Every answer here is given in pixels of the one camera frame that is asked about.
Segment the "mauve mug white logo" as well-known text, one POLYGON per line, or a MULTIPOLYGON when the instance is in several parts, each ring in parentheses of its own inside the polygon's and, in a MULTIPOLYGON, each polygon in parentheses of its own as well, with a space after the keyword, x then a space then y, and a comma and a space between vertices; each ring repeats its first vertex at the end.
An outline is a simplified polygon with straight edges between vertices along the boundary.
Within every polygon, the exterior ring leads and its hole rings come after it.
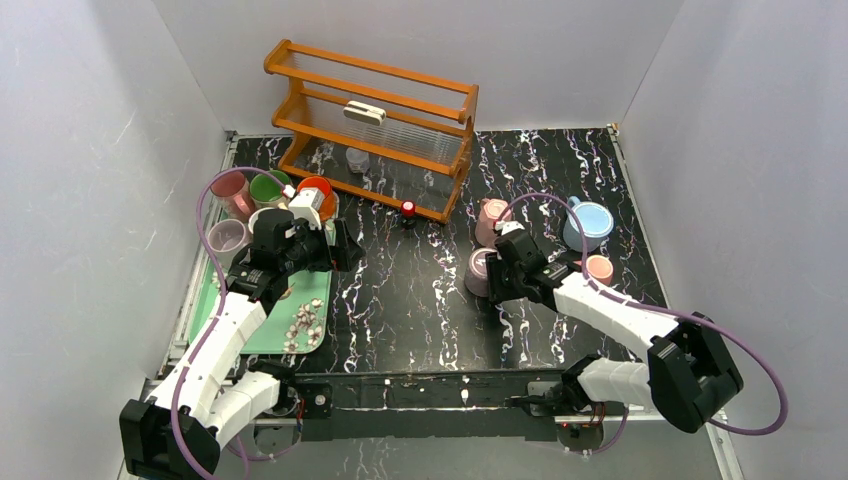
POLYGON ((222 268, 228 269, 236 254, 251 243, 252 234, 238 219, 225 219, 212 226, 206 239, 222 268))

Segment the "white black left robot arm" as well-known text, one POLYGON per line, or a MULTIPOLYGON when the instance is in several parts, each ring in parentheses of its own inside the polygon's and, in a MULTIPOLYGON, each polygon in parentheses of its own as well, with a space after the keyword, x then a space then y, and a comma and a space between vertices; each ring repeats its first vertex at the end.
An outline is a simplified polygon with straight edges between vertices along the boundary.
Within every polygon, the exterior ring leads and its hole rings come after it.
POLYGON ((259 214, 227 268, 215 312, 177 366, 119 416, 127 471, 144 479, 211 479, 222 451, 267 410, 282 408, 293 373, 261 362, 223 384, 243 347, 303 272, 349 272, 363 256, 345 220, 312 223, 289 210, 259 214))

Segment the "green mug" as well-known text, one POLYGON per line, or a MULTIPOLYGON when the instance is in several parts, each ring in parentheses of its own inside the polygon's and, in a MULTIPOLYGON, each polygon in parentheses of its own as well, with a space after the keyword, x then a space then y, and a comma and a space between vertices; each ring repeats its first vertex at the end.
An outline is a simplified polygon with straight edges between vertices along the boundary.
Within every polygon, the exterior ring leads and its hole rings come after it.
POLYGON ((259 173, 252 178, 249 193, 257 210, 288 205, 284 188, 278 182, 285 186, 292 184, 290 177, 279 170, 269 170, 267 175, 259 173))

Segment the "pink ghost pattern mug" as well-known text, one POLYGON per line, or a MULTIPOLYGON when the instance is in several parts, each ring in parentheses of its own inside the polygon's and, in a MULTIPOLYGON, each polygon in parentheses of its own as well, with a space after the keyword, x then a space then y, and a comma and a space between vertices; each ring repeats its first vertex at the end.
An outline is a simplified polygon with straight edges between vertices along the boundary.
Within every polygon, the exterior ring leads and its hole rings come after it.
POLYGON ((217 198, 229 218, 246 223, 256 211, 249 192, 249 181, 240 171, 230 172, 215 180, 211 193, 217 198))

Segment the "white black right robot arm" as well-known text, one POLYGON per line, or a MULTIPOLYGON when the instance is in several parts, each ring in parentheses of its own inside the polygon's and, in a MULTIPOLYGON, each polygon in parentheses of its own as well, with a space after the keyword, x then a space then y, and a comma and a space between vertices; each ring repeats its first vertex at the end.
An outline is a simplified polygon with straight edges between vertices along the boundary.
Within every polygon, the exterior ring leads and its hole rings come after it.
POLYGON ((571 262, 551 262, 518 222, 496 232, 485 257, 492 302, 526 298, 578 319, 636 355, 613 361, 588 355, 544 393, 530 390, 511 403, 532 414, 579 411, 615 402, 656 411, 677 429, 695 433, 744 387, 721 335, 700 324, 615 299, 614 290, 585 278, 571 262))

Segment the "orange mug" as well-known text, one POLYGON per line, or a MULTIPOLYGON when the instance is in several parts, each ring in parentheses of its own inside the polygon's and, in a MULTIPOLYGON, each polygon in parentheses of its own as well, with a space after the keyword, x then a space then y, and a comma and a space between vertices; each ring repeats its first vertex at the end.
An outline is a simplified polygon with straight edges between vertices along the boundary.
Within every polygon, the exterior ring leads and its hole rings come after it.
POLYGON ((338 216, 339 196, 332 189, 330 181, 322 176, 310 176, 300 181, 296 191, 308 192, 309 205, 318 213, 321 221, 335 219, 338 216))

